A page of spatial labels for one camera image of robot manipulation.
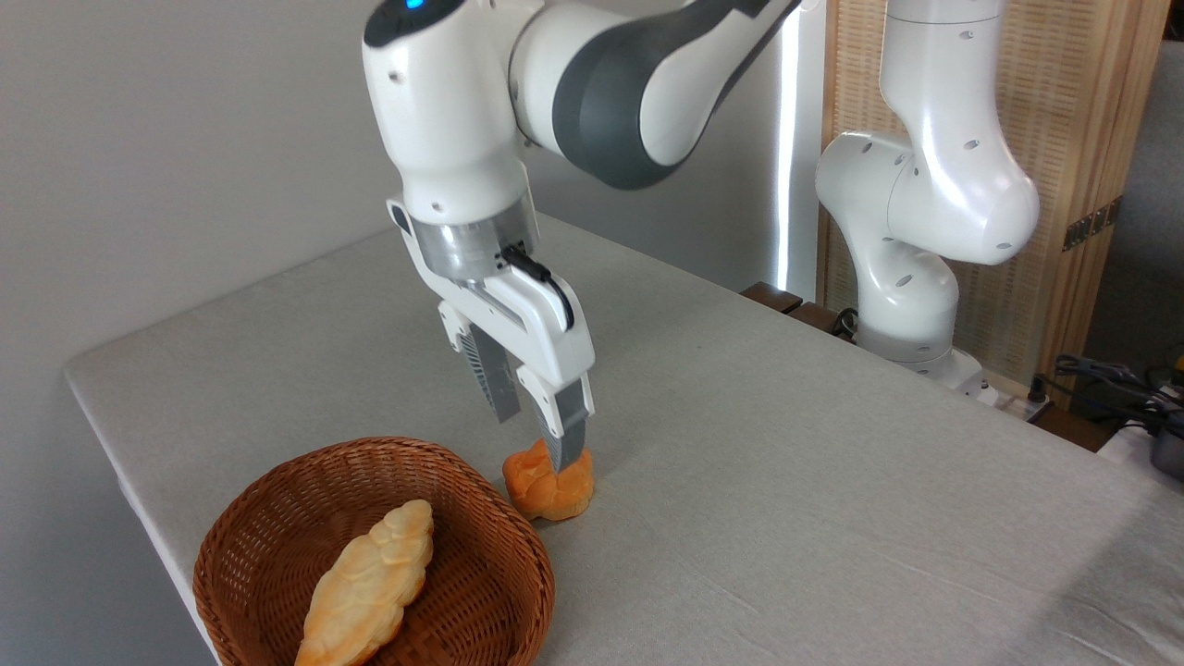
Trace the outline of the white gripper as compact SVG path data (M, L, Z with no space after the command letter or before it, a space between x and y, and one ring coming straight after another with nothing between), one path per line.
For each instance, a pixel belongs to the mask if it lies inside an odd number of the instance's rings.
M596 414L587 376L596 350L578 299L562 278L554 278L573 310L574 324L567 328L555 288L517 268L478 282L440 277L427 269L403 201L390 199L388 209L420 278L443 300L438 312L450 345L468 361L498 423L521 411L508 352L525 364L516 370L517 380L536 406L551 468L570 468L584 452L586 422Z

